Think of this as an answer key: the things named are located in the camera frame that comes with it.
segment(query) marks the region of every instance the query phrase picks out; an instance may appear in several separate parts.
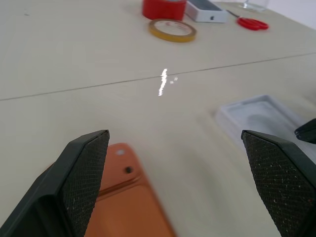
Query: white plastic tray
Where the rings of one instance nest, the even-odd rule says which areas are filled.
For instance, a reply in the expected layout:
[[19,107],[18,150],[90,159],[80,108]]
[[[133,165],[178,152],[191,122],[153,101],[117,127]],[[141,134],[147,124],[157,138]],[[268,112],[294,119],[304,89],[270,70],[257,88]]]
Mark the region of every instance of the white plastic tray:
[[253,130],[295,143],[316,163],[316,145],[300,141],[294,134],[294,130],[307,121],[270,95],[259,95],[221,106],[215,120],[244,150],[241,132],[244,129]]

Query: red scissors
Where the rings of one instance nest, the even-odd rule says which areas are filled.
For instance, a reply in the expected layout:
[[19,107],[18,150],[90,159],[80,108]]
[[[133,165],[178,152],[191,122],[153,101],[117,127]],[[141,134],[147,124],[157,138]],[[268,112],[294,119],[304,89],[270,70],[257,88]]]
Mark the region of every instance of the red scissors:
[[242,27],[245,27],[249,30],[258,31],[258,30],[267,30],[269,28],[269,25],[267,23],[264,23],[262,21],[258,21],[255,19],[250,18],[244,18],[241,16],[238,16],[231,11],[228,11],[231,15],[237,17],[236,22],[241,25]]

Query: scissors handle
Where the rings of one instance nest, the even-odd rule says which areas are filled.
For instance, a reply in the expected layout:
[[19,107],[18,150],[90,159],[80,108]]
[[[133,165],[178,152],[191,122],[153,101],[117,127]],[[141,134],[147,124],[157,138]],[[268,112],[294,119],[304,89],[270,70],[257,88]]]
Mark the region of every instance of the scissors handle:
[[269,25],[262,22],[262,21],[257,21],[255,19],[250,19],[250,18],[244,18],[244,17],[239,17],[237,19],[237,23],[240,24],[241,26],[257,31],[257,30],[267,30],[269,28]]

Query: glass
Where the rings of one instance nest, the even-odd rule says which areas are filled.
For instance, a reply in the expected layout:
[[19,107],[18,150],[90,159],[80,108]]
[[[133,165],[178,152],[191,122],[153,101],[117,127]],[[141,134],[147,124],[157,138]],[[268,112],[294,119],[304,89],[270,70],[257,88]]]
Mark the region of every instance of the glass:
[[264,11],[267,9],[268,4],[269,0],[246,0],[241,4],[241,7],[255,11]]

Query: yellow tape roll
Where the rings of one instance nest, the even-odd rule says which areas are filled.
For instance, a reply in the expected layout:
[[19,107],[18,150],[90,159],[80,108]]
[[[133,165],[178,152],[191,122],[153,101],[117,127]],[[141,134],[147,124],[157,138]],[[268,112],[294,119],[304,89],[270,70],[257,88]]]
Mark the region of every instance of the yellow tape roll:
[[154,36],[171,42],[190,42],[197,31],[192,26],[170,19],[156,19],[149,23],[149,31]]

